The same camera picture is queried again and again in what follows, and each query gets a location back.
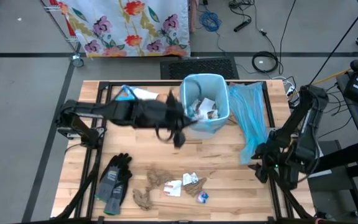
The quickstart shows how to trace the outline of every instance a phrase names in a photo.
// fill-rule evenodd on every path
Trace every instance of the blue trash bin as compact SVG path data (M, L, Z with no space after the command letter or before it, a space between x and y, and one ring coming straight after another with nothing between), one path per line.
M186 115L189 116L187 108L195 100L208 98L215 101L218 110L218 119L199 120L189 127L188 135L193 139L208 139L221 129L229 119L229 97L226 81L217 74L195 74L188 75L180 85L180 100Z

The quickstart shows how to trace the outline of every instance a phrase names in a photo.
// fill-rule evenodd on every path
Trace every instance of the black floor mat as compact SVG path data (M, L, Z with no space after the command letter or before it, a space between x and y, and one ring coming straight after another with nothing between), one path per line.
M182 80L186 76L199 73L222 75L224 79L239 79L233 57L176 60L160 63L162 80Z

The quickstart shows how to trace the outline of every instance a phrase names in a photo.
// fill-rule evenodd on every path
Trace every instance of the black metal frame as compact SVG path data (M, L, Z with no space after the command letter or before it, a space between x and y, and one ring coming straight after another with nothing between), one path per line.
M245 84L245 85L250 85L253 83L257 83L257 82L263 82L262 85L262 91L263 91L263 95L264 95L264 101L265 101L265 107L266 107L266 112L267 112L267 116L268 116L268 122L269 122L269 126L271 128L275 128L275 123L274 123L274 118L273 118L273 111L272 111L272 107L270 105L270 98L269 98L269 93L268 93L268 89L267 89L267 84L265 81L254 81L254 82L244 82L244 81L237 81L237 80L233 80L233 81L229 81L226 82L227 84L229 83L238 83L238 84ZM99 87L98 87L98 94L96 96L96 103L101 103L101 98L102 98L102 94L103 91L107 89L107 94L106 94L106 102L108 102L111 99L111 95L112 95L112 89L114 86L122 86L122 85L130 85L130 86L178 86L181 84L181 81L155 81L155 82L142 82L142 81L124 81L124 82L100 82L99 83ZM91 127L95 128L97 125L97 121L98 119L94 118L92 120L92 124ZM106 128L106 123L107 121L105 119L102 120L102 127ZM97 149L96 151L96 157L95 157L95 163L98 163L98 165L100 165L100 160L101 160L101 154L102 154L102 150L103 150L103 142L104 142L104 136L101 139L102 142L102 146ZM86 154L85 154L85 159L84 159L84 166L83 166L83 171L82 171L82 175L81 175L81 180L80 183L83 184L83 182L86 179L86 175L89 171L89 167L90 167L90 160L91 160L91 151L92 149L87 149L86 150ZM89 195L94 195L96 193L96 185L97 185L97 181L98 178L95 178L92 183L91 183L91 189L89 192ZM275 182L273 179L269 178L269 183L270 183L270 192L272 194L272 201L273 201L273 207L275 210L275 215L276 218L281 218L282 217L282 213L281 213L281 208L280 208L280 202L278 199L278 192L277 192L277 187L275 185ZM83 204L83 199L80 200L80 202L78 203L76 209L75 209L75 218L79 218L81 215L81 209L82 209L82 204ZM87 207L87 211L86 211L86 217L85 218L92 218L92 212L93 212L93 205L94 205L94 197L89 197L88 200L88 207ZM289 201L285 198L285 206L287 208L287 214L289 218L293 218L293 212L292 212L292 208L291 205L289 203ZM138 221L138 222L133 222L133 221L121 221L121 222L117 222L114 221L115 224L118 223L122 223L122 224L128 224L128 223L139 223L139 224L151 224L151 223L156 223L156 222L143 222L143 221ZM183 222L183 223L192 223L192 224L206 224L206 223L210 223L210 222ZM220 224L220 223L245 223L245 222L213 222L216 224ZM263 224L266 222L246 222L248 224Z

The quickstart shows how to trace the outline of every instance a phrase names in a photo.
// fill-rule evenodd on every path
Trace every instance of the wooden table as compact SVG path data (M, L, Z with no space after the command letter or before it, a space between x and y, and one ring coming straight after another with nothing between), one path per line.
M147 86L147 82L144 83L145 86L141 88L155 93L167 93L171 88ZM281 127L290 115L283 83L281 80L266 80L266 83L275 125ZM95 102L98 85L99 81L84 81L79 101ZM178 96L179 87L173 86L173 92ZM84 119L84 121L90 124L90 120ZM209 140L195 140L188 137L186 144L179 150L174 149L173 144L160 142L154 130L118 127L110 122L107 129L99 175L114 155L127 152L133 157L130 169L134 176L129 182L127 197L121 206L121 214L116 216L104 214L105 203L95 200L93 219L102 215L105 216L105 220L265 221L268 216L275 216L269 184L261 184L253 170L240 165L239 154L245 144L240 127L226 125ZM73 140L68 146L77 143L79 140ZM84 157L85 149L80 146L73 147L67 152L52 217L62 212L78 190ZM181 179L186 172L196 172L198 177L208 178L204 185L205 191L209 194L208 202L196 203L195 198L187 195L184 190L181 197L166 196L161 186L151 191L153 209L147 212L141 210L132 199L132 189L144 191L148 185L147 169L151 167L169 170L177 179ZM307 181L299 183L298 188L292 192L302 206L314 215ZM279 194L279 197L285 216L282 194ZM88 199L89 196L86 194L82 216L85 215Z

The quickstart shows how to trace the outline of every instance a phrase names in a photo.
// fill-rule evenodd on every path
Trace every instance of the plastic wrapper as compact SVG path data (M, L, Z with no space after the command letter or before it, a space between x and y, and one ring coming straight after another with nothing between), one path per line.
M229 86L229 104L246 139L241 164L248 164L256 147L267 140L262 83Z

